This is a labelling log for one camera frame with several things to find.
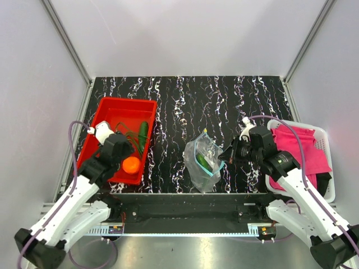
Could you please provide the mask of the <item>orange fake fruit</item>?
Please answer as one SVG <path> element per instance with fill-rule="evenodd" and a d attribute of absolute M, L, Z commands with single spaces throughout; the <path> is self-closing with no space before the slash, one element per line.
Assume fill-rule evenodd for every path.
<path fill-rule="evenodd" d="M 141 161 L 136 156 L 130 156 L 123 160 L 122 169 L 127 174 L 137 174 L 140 170 Z"/>

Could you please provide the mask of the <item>fake green onion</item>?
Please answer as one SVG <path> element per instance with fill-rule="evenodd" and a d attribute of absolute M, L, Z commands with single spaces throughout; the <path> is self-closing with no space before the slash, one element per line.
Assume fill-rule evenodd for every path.
<path fill-rule="evenodd" d="M 132 143 L 137 152 L 141 153 L 140 135 L 138 133 L 132 131 L 123 122 L 118 122 L 116 124 L 115 133 L 122 133 Z"/>

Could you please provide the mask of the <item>clear zip top bag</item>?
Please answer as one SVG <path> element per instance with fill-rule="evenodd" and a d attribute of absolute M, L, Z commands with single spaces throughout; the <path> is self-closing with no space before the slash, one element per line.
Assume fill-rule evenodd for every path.
<path fill-rule="evenodd" d="M 221 179 L 224 161 L 219 159 L 223 150 L 208 135 L 207 129 L 188 142 L 183 152 L 185 167 L 192 184 L 201 193 L 212 192 Z"/>

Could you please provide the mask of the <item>green fake vegetable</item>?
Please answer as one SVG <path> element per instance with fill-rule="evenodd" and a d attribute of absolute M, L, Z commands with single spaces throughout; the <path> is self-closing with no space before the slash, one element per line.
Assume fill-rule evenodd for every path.
<path fill-rule="evenodd" d="M 139 150 L 141 154 L 143 154 L 144 152 L 144 148 L 148 139 L 147 137 L 148 130 L 149 130 L 148 122 L 143 121 L 140 124 L 140 129 L 139 129 Z"/>

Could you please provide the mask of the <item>green fake chili pepper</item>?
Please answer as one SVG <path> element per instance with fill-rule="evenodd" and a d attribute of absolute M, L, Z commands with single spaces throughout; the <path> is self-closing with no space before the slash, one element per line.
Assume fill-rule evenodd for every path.
<path fill-rule="evenodd" d="M 202 154 L 196 155 L 197 162 L 207 171 L 211 172 L 212 168 L 209 165 L 209 163 L 205 160 L 205 158 L 202 156 Z"/>

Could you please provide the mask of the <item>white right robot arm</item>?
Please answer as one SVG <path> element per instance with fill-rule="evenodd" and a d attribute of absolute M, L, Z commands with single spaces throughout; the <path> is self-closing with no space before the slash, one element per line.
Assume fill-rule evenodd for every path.
<path fill-rule="evenodd" d="M 278 150 L 270 130 L 250 127 L 236 136 L 219 155 L 229 164 L 252 162 L 278 182 L 301 212 L 277 199 L 255 207 L 261 222 L 270 219 L 285 226 L 310 249 L 321 268 L 338 268 L 358 254 L 358 225 L 341 217 L 306 178 L 304 164 L 287 151 Z"/>

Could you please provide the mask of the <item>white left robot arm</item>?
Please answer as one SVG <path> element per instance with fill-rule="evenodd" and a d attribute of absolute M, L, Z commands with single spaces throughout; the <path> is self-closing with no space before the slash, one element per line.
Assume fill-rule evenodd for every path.
<path fill-rule="evenodd" d="M 110 194 L 100 195 L 80 216 L 77 213 L 133 152 L 133 146 L 120 132 L 101 142 L 98 150 L 75 170 L 69 188 L 46 215 L 30 229 L 21 228 L 15 234 L 20 252 L 17 267 L 26 258 L 38 268 L 58 268 L 71 247 L 94 225 L 117 221 L 121 202 Z"/>

